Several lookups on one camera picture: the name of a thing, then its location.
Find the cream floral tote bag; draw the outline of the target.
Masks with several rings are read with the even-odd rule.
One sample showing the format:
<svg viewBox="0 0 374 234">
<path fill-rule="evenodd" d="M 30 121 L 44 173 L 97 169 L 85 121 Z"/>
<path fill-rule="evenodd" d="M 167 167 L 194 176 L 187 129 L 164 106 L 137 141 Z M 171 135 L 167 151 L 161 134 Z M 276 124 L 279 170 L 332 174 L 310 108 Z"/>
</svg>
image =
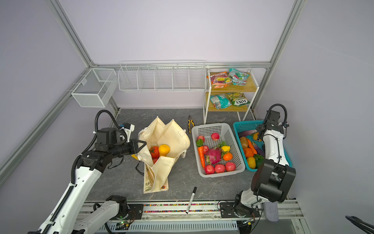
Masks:
<svg viewBox="0 0 374 234">
<path fill-rule="evenodd" d="M 156 193 L 168 190 L 168 176 L 180 158 L 186 156 L 191 141 L 186 130 L 175 121 L 165 124 L 156 117 L 151 124 L 141 130 L 138 139 L 146 146 L 137 153 L 144 163 L 145 175 L 143 193 Z"/>
</svg>

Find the small orange tangerine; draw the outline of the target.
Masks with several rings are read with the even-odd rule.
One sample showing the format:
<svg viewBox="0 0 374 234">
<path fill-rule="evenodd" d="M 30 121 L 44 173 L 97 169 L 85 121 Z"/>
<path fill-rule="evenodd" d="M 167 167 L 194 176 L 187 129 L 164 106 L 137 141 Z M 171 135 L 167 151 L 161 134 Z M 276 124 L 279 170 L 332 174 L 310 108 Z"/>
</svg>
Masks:
<svg viewBox="0 0 374 234">
<path fill-rule="evenodd" d="M 230 152 L 228 152 L 228 153 L 226 153 L 226 154 L 223 155 L 223 160 L 224 161 L 230 161 L 232 159 L 233 159 L 233 155 Z"/>
</svg>

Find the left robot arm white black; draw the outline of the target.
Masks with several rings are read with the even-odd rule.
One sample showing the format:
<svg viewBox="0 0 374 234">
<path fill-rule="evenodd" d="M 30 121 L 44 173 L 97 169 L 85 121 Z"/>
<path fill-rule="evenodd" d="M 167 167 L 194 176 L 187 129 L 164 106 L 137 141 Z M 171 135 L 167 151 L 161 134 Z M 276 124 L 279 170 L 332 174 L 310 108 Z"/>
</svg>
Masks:
<svg viewBox="0 0 374 234">
<path fill-rule="evenodd" d="M 147 143 L 132 139 L 134 125 L 119 125 L 108 110 L 100 110 L 94 120 L 94 136 L 77 156 L 71 168 L 71 181 L 37 234 L 94 234 L 112 218 L 127 218 L 130 208 L 123 196 L 110 196 L 82 221 L 78 215 L 94 184 L 106 169 L 113 169 L 113 159 L 139 153 Z"/>
</svg>

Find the yellow black pliers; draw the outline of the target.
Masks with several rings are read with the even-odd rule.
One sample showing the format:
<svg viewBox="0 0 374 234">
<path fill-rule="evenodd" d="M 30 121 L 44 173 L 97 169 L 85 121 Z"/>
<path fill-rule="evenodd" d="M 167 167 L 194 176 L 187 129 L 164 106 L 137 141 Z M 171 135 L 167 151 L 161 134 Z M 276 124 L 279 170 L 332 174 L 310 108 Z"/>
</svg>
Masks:
<svg viewBox="0 0 374 234">
<path fill-rule="evenodd" d="M 195 126 L 191 115 L 188 116 L 188 132 L 191 134 L 192 128 Z"/>
</svg>

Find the yellow pear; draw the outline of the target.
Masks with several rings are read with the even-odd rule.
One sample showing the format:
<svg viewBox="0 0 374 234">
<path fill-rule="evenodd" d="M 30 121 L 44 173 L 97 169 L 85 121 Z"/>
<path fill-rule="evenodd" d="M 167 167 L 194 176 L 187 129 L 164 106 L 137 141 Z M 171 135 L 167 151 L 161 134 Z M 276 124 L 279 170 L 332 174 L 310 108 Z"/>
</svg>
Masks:
<svg viewBox="0 0 374 234">
<path fill-rule="evenodd" d="M 161 157 L 165 157 L 170 152 L 170 147 L 166 144 L 162 144 L 159 146 L 159 153 Z"/>
</svg>

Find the teal plastic vegetable basket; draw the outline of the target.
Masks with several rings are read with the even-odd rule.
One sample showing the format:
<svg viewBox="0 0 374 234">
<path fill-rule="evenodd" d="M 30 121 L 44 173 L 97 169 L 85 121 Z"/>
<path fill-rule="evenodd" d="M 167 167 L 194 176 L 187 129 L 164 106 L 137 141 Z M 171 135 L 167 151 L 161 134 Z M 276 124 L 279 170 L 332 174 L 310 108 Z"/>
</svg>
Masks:
<svg viewBox="0 0 374 234">
<path fill-rule="evenodd" d="M 247 131 L 247 130 L 256 130 L 256 128 L 263 123 L 262 120 L 259 121 L 241 121 L 241 122 L 235 122 L 233 123 L 233 128 L 235 131 L 235 137 L 237 140 L 237 143 L 239 144 L 240 153 L 242 155 L 242 159 L 244 160 L 245 168 L 251 172 L 256 172 L 257 169 L 251 169 L 247 163 L 247 159 L 244 154 L 244 149 L 242 148 L 240 144 L 240 137 L 238 136 L 239 132 Z M 265 144 L 263 141 L 255 141 L 252 136 L 247 136 L 247 138 L 252 142 L 252 144 L 258 145 L 263 151 L 265 151 Z"/>
</svg>

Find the green bell pepper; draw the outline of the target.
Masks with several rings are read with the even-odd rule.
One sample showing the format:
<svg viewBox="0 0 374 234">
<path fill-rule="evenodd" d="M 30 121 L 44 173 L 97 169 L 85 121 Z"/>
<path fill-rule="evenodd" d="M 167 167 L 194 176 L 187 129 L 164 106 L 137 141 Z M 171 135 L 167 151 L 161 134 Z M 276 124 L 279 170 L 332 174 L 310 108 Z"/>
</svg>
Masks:
<svg viewBox="0 0 374 234">
<path fill-rule="evenodd" d="M 261 164 L 263 163 L 264 157 L 256 154 L 256 155 L 253 156 L 253 158 L 255 160 L 255 168 L 254 169 L 258 169 L 261 166 Z"/>
</svg>

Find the teal white snack bag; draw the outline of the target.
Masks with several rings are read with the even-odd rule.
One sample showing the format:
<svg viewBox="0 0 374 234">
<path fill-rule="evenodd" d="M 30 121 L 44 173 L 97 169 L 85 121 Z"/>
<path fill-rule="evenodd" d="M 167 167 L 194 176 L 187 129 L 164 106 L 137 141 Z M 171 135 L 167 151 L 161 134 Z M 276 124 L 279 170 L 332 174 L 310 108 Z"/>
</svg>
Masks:
<svg viewBox="0 0 374 234">
<path fill-rule="evenodd" d="M 226 94 L 212 95 L 210 96 L 209 100 L 212 103 L 212 105 L 218 110 L 226 109 L 231 106 L 231 102 Z"/>
</svg>

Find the white mesh box basket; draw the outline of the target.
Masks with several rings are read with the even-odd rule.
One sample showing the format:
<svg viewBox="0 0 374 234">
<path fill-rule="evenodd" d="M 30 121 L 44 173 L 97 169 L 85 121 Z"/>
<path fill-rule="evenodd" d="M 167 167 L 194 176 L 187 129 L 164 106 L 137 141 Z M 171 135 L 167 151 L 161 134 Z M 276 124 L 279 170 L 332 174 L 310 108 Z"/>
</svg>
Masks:
<svg viewBox="0 0 374 234">
<path fill-rule="evenodd" d="M 117 73 L 114 69 L 91 68 L 72 90 L 72 96 L 80 107 L 104 108 L 117 86 Z"/>
</svg>

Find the white plastic fruit basket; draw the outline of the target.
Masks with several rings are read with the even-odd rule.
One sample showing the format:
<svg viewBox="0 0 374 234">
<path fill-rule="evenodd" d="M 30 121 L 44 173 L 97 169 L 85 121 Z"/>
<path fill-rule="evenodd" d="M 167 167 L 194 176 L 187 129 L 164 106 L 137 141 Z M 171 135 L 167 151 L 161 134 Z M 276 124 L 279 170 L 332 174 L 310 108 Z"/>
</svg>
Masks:
<svg viewBox="0 0 374 234">
<path fill-rule="evenodd" d="M 201 177 L 231 176 L 245 170 L 238 143 L 227 123 L 199 125 L 191 133 Z"/>
</svg>

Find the pink dragon fruit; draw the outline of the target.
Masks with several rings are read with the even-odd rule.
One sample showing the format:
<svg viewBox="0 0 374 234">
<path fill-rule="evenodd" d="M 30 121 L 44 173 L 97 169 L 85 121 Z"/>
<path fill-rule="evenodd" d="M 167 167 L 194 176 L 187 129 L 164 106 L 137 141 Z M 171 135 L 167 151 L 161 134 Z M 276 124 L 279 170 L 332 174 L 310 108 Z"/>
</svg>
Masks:
<svg viewBox="0 0 374 234">
<path fill-rule="evenodd" d="M 221 161 L 222 151 L 220 148 L 209 149 L 206 153 L 206 165 L 214 165 Z"/>
</svg>

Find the red apple front left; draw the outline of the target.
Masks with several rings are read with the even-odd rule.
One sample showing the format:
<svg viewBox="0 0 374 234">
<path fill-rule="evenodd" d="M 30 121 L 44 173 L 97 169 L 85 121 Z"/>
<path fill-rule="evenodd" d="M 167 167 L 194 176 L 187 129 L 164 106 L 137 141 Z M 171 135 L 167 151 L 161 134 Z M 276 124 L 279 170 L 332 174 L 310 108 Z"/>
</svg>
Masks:
<svg viewBox="0 0 374 234">
<path fill-rule="evenodd" d="M 215 173 L 215 167 L 213 165 L 206 165 L 205 168 L 205 174 L 207 175 L 211 175 L 211 174 L 214 174 Z"/>
</svg>

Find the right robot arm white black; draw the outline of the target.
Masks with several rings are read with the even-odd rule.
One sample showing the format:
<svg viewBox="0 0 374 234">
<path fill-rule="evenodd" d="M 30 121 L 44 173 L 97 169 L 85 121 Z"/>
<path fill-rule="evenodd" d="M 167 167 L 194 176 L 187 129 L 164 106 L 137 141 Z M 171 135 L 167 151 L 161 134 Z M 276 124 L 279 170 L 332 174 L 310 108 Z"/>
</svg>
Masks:
<svg viewBox="0 0 374 234">
<path fill-rule="evenodd" d="M 257 169 L 251 188 L 240 192 L 233 205 L 239 217 L 252 215 L 264 202 L 283 202 L 296 177 L 284 152 L 283 140 L 287 127 L 287 110 L 276 103 L 267 110 L 266 117 L 256 129 L 265 145 L 265 158 Z"/>
</svg>

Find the red apple front middle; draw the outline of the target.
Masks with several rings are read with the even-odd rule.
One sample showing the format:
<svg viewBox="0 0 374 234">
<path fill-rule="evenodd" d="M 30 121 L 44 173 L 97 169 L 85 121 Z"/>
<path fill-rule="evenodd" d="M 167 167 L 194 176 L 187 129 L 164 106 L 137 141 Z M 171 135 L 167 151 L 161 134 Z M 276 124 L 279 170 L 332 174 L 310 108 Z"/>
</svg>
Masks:
<svg viewBox="0 0 374 234">
<path fill-rule="evenodd" d="M 226 171 L 226 167 L 222 164 L 216 164 L 215 165 L 215 173 L 224 173 Z"/>
</svg>

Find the pink peach at back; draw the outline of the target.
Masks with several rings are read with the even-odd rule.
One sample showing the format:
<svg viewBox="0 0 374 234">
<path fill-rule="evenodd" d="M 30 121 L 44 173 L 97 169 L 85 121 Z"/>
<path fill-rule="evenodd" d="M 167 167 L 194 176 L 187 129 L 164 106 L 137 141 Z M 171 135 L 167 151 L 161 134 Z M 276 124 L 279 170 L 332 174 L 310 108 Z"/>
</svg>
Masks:
<svg viewBox="0 0 374 234">
<path fill-rule="evenodd" d="M 214 141 L 218 141 L 220 139 L 220 135 L 218 133 L 212 133 L 211 139 Z"/>
</svg>

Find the red apple front right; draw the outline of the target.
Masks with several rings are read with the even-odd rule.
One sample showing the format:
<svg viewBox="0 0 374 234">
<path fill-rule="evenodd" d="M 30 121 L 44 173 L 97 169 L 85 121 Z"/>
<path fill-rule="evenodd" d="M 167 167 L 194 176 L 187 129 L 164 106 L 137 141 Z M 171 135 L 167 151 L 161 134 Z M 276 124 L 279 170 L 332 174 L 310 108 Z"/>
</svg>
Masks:
<svg viewBox="0 0 374 234">
<path fill-rule="evenodd" d="M 225 164 L 225 168 L 226 168 L 226 171 L 227 171 L 227 172 L 235 171 L 235 170 L 236 170 L 236 164 L 233 163 L 233 162 L 227 162 L 227 163 Z"/>
</svg>

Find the orange carrot in teal basket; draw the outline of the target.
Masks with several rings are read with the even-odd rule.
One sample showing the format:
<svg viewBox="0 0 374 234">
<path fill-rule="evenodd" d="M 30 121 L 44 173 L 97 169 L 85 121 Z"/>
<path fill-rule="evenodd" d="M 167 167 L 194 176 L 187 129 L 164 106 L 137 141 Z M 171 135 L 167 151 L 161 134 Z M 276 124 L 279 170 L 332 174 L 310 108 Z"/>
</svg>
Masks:
<svg viewBox="0 0 374 234">
<path fill-rule="evenodd" d="M 252 142 L 248 138 L 247 138 L 247 141 L 248 141 L 248 147 L 253 151 L 253 154 L 256 155 L 257 150 L 254 148 Z"/>
</svg>

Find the brown potato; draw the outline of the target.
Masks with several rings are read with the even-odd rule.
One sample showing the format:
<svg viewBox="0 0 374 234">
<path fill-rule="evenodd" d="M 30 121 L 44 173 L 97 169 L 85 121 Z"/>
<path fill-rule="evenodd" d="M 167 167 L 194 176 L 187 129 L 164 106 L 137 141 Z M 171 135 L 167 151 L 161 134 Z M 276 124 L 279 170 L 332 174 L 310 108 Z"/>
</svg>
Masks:
<svg viewBox="0 0 374 234">
<path fill-rule="evenodd" d="M 240 144 L 243 149 L 248 148 L 248 139 L 245 136 L 240 137 Z"/>
</svg>

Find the teal pink snack bag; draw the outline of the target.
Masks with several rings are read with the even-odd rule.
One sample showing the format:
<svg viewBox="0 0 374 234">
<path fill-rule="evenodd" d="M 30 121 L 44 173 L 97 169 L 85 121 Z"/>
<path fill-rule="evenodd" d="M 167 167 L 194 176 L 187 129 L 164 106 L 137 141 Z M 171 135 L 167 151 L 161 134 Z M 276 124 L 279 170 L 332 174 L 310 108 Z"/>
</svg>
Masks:
<svg viewBox="0 0 374 234">
<path fill-rule="evenodd" d="M 245 86 L 249 75 L 237 69 L 230 68 L 228 76 L 230 77 L 233 85 Z"/>
</svg>

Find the red apple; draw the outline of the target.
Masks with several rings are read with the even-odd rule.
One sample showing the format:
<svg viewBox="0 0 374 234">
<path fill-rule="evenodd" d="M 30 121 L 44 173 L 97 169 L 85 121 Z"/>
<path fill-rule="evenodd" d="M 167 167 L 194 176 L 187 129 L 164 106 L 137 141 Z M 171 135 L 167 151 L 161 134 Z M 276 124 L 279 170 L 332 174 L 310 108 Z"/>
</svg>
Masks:
<svg viewBox="0 0 374 234">
<path fill-rule="evenodd" d="M 215 173 L 215 167 L 213 165 L 206 165 L 205 168 L 205 174 L 207 175 L 211 175 L 211 174 L 214 174 Z"/>
<path fill-rule="evenodd" d="M 222 164 L 216 164 L 215 165 L 215 173 L 224 173 L 226 171 L 226 167 Z"/>
<path fill-rule="evenodd" d="M 226 168 L 226 171 L 227 171 L 227 172 L 235 171 L 235 170 L 236 170 L 236 164 L 233 163 L 233 162 L 227 162 L 227 163 L 225 164 L 225 168 Z"/>
</svg>

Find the white wooden two-tier shelf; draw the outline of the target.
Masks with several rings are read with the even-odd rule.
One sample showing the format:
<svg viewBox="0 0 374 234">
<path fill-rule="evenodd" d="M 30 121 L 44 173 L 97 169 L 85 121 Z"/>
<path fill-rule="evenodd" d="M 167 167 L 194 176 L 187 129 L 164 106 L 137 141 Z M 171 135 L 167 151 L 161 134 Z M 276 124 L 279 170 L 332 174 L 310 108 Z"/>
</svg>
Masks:
<svg viewBox="0 0 374 234">
<path fill-rule="evenodd" d="M 230 85 L 225 88 L 212 88 L 210 82 L 210 76 L 218 74 L 219 72 L 211 72 L 209 69 L 207 70 L 207 85 L 206 91 L 204 96 L 204 104 L 203 104 L 203 123 L 206 124 L 208 114 L 210 112 L 236 112 L 239 121 L 245 121 L 247 116 L 251 113 L 251 109 L 253 106 L 253 102 L 257 97 L 258 91 L 260 86 L 257 82 L 255 75 L 253 74 L 253 69 L 247 68 L 246 73 L 248 74 L 248 79 L 246 81 L 245 86 L 237 86 L 237 85 Z M 210 101 L 210 96 L 218 95 L 218 94 L 226 94 L 226 93 L 244 93 L 246 98 L 248 98 L 249 103 L 245 106 L 235 107 L 230 106 L 226 109 L 216 109 Z"/>
</svg>

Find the pale purple striped eggplant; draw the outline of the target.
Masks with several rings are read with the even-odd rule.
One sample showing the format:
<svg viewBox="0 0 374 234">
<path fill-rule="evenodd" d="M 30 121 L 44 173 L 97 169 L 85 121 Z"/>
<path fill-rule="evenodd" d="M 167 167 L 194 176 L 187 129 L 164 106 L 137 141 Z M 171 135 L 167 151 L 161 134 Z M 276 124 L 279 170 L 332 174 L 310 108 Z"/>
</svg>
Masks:
<svg viewBox="0 0 374 234">
<path fill-rule="evenodd" d="M 242 131 L 238 133 L 239 137 L 247 137 L 247 136 L 254 136 L 257 134 L 257 130 L 247 130 L 247 131 Z"/>
</svg>

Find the black marker pen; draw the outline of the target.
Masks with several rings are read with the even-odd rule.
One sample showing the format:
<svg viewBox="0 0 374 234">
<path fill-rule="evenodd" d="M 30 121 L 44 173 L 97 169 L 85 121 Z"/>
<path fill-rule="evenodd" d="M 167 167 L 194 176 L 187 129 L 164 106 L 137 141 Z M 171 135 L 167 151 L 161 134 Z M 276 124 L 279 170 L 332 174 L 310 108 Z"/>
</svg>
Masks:
<svg viewBox="0 0 374 234">
<path fill-rule="evenodd" d="M 189 214 L 189 212 L 190 212 L 190 209 L 191 209 L 192 202 L 194 200 L 196 191 L 197 191 L 197 187 L 194 187 L 194 189 L 192 191 L 192 194 L 191 194 L 191 197 L 190 197 L 190 200 L 189 200 L 189 203 L 188 203 L 187 208 L 186 208 L 186 214 Z"/>
</svg>

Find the red tomato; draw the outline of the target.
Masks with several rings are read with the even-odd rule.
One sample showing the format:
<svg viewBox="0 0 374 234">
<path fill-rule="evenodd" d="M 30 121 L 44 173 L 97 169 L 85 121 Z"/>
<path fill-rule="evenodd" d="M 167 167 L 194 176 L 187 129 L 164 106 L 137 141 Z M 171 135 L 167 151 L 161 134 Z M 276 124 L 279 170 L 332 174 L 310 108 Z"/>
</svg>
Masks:
<svg viewBox="0 0 374 234">
<path fill-rule="evenodd" d="M 153 146 L 150 148 L 149 151 L 150 151 L 152 159 L 158 159 L 160 157 L 159 147 Z"/>
</svg>

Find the orange carrot in white basket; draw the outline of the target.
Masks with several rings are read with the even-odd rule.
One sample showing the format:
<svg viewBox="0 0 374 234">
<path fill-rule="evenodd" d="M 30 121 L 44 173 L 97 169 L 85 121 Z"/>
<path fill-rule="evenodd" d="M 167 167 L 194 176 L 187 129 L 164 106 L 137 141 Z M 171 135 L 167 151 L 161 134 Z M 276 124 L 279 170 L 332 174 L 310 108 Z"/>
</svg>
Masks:
<svg viewBox="0 0 374 234">
<path fill-rule="evenodd" d="M 205 168 L 206 164 L 205 164 L 205 154 L 204 154 L 204 147 L 203 146 L 199 146 L 197 148 L 198 150 L 198 155 L 199 155 L 199 159 L 200 159 L 200 163 L 201 163 L 201 166 L 203 168 Z"/>
</svg>

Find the green Fox's candy bag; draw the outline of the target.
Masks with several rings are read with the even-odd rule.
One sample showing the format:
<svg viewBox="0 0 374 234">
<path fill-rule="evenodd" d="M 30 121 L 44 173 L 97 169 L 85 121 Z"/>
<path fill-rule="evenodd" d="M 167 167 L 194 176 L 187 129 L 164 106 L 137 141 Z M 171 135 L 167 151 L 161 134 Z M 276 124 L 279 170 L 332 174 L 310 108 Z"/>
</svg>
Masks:
<svg viewBox="0 0 374 234">
<path fill-rule="evenodd" d="M 226 93 L 226 97 L 230 100 L 231 104 L 236 107 L 248 105 L 250 103 L 242 92 Z"/>
</svg>

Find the grey wrist rest pad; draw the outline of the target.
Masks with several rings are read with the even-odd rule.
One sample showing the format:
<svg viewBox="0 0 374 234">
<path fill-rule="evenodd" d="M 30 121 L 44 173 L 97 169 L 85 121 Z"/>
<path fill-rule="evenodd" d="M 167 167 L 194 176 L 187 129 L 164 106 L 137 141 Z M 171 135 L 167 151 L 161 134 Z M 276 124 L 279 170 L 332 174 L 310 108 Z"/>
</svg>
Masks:
<svg viewBox="0 0 374 234">
<path fill-rule="evenodd" d="M 270 222 L 279 221 L 278 204 L 276 202 L 265 202 L 263 203 L 263 210 L 265 218 Z"/>
</svg>

